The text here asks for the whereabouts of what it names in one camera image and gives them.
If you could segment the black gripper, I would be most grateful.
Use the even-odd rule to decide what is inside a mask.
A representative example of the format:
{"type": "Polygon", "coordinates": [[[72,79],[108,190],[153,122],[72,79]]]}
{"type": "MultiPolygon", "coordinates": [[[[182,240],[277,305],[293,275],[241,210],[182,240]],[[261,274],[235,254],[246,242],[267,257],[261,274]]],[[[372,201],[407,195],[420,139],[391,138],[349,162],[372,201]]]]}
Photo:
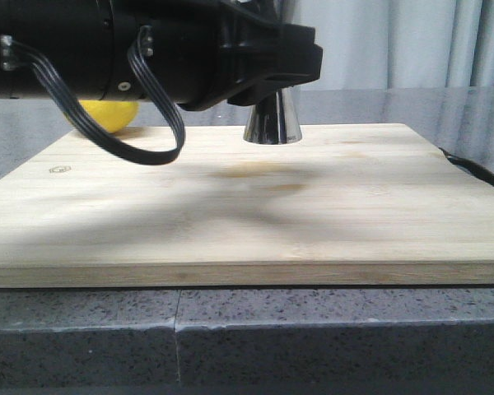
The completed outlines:
{"type": "Polygon", "coordinates": [[[202,111],[222,101],[250,106],[273,92],[316,81],[323,49],[315,29],[255,11],[256,1],[202,1],[210,39],[198,49],[195,71],[203,86],[180,106],[202,111]]]}

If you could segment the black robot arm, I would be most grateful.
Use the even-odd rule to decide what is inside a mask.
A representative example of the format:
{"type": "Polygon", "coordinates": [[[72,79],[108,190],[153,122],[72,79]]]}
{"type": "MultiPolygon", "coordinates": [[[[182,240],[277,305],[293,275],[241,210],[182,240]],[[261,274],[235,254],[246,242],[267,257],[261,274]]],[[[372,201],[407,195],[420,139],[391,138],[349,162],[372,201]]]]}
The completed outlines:
{"type": "MultiPolygon", "coordinates": [[[[145,98],[127,60],[144,25],[148,65],[187,111],[254,105],[320,76],[315,30],[279,21],[266,1],[0,1],[0,36],[43,53],[87,100],[145,98]]],[[[0,56],[0,99],[44,96],[30,70],[7,72],[0,56]]]]}

